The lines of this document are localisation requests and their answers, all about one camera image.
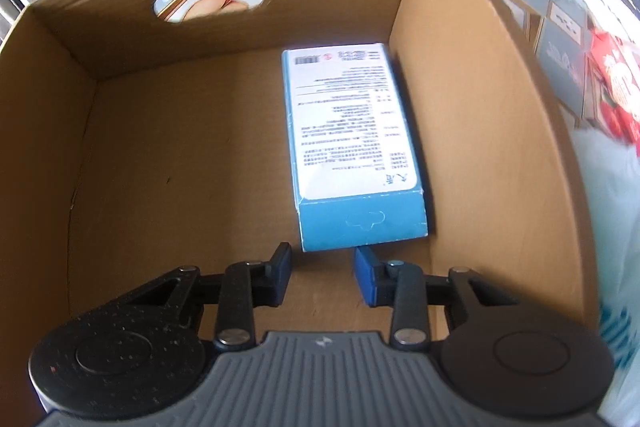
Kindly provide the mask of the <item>white plastic bag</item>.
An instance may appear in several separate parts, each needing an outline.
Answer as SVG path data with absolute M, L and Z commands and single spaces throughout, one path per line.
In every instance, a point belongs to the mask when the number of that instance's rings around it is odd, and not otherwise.
M 600 414 L 614 426 L 639 424 L 639 158 L 599 130 L 570 139 L 588 199 L 599 285 L 599 333 L 614 359 Z

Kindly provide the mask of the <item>brown cardboard box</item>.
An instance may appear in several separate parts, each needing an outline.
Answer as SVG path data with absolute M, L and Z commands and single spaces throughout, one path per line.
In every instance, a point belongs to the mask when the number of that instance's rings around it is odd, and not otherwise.
M 37 0 L 1 48 L 1 421 L 42 410 L 35 344 L 179 265 L 299 241 L 281 54 L 385 43 L 456 265 L 598 321 L 586 195 L 558 101 L 502 0 Z

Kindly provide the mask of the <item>red wet wipes pack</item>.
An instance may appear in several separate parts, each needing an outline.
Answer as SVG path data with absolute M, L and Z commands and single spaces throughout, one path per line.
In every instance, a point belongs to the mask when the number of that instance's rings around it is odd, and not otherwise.
M 639 43 L 590 29 L 582 119 L 639 152 Z

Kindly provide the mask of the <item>blue white carton box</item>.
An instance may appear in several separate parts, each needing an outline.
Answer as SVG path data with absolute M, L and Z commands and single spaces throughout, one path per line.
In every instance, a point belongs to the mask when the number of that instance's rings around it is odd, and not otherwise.
M 287 49 L 282 77 L 303 251 L 427 236 L 416 151 L 384 44 Z

